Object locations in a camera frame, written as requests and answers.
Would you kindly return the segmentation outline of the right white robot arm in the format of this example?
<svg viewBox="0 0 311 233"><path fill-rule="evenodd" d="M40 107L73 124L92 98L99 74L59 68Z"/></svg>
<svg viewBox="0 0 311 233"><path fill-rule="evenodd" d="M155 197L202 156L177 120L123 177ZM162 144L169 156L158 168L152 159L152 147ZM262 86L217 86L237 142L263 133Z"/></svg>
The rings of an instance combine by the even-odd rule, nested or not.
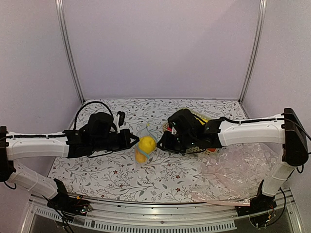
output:
<svg viewBox="0 0 311 233"><path fill-rule="evenodd" d="M263 179L250 206L239 214L266 211L276 206L275 195L293 171L309 158L307 140L310 136L291 108L282 114L266 118L231 120L221 117L203 120L189 109L175 112L168 118L170 131L165 131L157 148L172 153L186 153L188 149L221 149L244 143L281 144L281 162L272 169L272 175Z"/></svg>

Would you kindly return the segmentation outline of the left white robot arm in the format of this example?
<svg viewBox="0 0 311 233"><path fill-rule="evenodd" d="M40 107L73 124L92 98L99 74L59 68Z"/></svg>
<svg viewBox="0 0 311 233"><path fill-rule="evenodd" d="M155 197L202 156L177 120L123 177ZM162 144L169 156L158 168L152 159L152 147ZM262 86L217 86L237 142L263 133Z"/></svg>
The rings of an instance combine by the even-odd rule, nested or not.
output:
<svg viewBox="0 0 311 233"><path fill-rule="evenodd" d="M106 154L132 148L139 137L122 129L125 113L91 114L86 125L51 134L18 134L0 128L0 180L14 183L42 195L48 207L72 215L85 215L92 207L88 200L70 197L59 179L43 177L18 163L31 157L81 158L104 151Z"/></svg>

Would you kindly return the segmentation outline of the yellow mango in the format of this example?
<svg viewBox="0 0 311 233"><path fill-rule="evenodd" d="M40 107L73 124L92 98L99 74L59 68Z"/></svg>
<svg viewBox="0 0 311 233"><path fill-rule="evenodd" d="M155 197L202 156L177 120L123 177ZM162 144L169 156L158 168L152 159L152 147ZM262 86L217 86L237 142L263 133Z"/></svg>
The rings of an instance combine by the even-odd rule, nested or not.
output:
<svg viewBox="0 0 311 233"><path fill-rule="evenodd" d="M135 149L135 160L138 164L144 165L147 163L148 158L136 148Z"/></svg>

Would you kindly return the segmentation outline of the yellow lemon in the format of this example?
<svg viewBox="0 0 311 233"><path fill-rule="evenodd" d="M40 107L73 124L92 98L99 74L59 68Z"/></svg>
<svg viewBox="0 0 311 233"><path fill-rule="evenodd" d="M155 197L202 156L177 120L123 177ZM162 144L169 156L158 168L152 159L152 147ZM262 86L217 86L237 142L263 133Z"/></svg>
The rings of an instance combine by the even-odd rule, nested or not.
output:
<svg viewBox="0 0 311 233"><path fill-rule="evenodd" d="M138 149L146 154L150 154L156 149L156 141L151 136L143 136L138 143Z"/></svg>

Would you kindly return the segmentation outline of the clear zip top bag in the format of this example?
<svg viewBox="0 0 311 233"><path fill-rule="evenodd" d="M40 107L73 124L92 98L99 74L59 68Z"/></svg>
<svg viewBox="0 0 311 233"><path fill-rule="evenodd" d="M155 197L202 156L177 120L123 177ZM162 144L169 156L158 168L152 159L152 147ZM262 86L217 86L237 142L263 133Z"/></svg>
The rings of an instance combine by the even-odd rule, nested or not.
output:
<svg viewBox="0 0 311 233"><path fill-rule="evenodd" d="M157 138L150 131L150 124L147 123L138 131L139 142L135 145L135 161L139 165L145 165L154 156Z"/></svg>

